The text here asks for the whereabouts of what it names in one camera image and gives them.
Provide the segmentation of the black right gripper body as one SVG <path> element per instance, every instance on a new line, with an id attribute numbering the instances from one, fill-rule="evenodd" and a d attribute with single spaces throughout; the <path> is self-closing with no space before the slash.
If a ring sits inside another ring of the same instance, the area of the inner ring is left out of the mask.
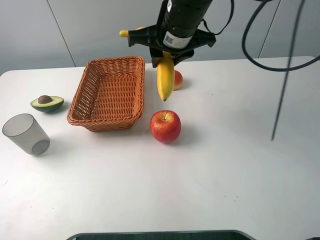
<path id="1" fill-rule="evenodd" d="M 211 0 L 164 0 L 155 25 L 128 32 L 128 46 L 147 46 L 161 52 L 183 54 L 216 43 L 213 33 L 198 29 Z"/>

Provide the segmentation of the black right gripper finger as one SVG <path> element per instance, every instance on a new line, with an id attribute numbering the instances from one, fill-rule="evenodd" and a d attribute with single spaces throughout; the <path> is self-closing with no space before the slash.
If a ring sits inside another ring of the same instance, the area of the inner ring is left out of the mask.
<path id="1" fill-rule="evenodd" d="M 194 56 L 195 51 L 194 50 L 190 50 L 181 54 L 170 54 L 170 57 L 172 58 L 173 61 L 173 65 L 176 66 L 177 64 L 179 64 L 182 61 L 185 61 L 187 59 L 190 59 Z"/>
<path id="2" fill-rule="evenodd" d="M 149 53 L 151 56 L 152 67 L 156 68 L 160 63 L 160 61 L 162 60 L 162 58 L 164 57 L 163 51 L 150 47 Z"/>

